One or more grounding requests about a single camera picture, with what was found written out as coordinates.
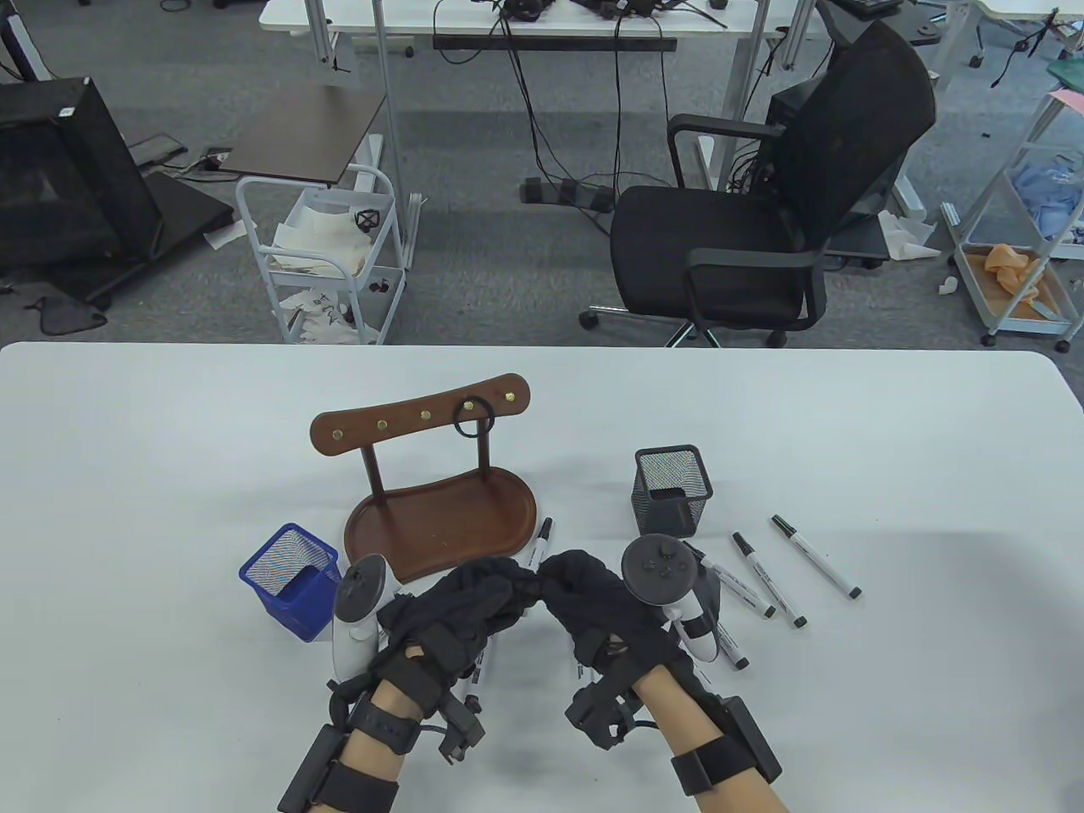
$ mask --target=blue cloth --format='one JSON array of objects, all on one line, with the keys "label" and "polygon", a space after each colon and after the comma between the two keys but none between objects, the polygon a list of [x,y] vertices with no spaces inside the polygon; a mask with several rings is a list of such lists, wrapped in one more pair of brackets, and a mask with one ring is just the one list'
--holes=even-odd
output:
[{"label": "blue cloth", "polygon": [[1072,172],[1066,166],[1037,167],[1024,164],[1010,176],[1012,186],[1038,228],[1038,233],[1051,240],[1069,224],[1084,191],[1072,183]]}]

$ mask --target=brown tabletop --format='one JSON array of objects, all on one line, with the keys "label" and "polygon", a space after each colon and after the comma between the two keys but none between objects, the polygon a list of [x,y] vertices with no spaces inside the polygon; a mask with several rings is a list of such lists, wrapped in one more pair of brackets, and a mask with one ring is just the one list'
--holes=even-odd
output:
[{"label": "brown tabletop", "polygon": [[330,85],[284,88],[244,129],[222,169],[338,183],[383,101]]}]

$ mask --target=forearm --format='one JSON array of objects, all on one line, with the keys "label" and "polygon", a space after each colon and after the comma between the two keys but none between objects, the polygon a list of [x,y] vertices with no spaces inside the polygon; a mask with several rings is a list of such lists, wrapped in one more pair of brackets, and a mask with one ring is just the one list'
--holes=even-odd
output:
[{"label": "forearm", "polygon": [[[666,667],[656,667],[634,686],[674,756],[723,736]],[[695,797],[701,813],[787,813],[757,769],[732,776]]]},{"label": "forearm", "polygon": [[[422,709],[406,695],[392,686],[390,683],[382,683],[373,693],[372,702],[378,709],[395,714],[396,717],[421,720]],[[367,734],[360,731],[350,733],[343,753],[339,754],[339,762],[354,771],[374,776],[377,779],[396,782],[399,772],[403,766],[403,758],[395,753],[384,743],[373,739]],[[334,808],[326,804],[318,804],[312,808],[315,813],[332,813]]]}]

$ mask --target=caster wheel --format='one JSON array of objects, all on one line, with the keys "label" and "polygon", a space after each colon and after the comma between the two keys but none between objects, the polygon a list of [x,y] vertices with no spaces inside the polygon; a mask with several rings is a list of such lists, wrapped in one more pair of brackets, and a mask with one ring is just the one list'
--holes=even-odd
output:
[{"label": "caster wheel", "polygon": [[113,307],[113,294],[99,294],[93,299],[88,300],[87,304],[104,313]]}]

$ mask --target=computer case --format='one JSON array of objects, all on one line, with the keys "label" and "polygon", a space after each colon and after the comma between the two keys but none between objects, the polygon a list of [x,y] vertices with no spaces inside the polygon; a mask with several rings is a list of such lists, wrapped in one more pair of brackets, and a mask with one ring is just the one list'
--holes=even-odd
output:
[{"label": "computer case", "polygon": [[0,268],[147,260],[162,228],[93,81],[0,86]]}]

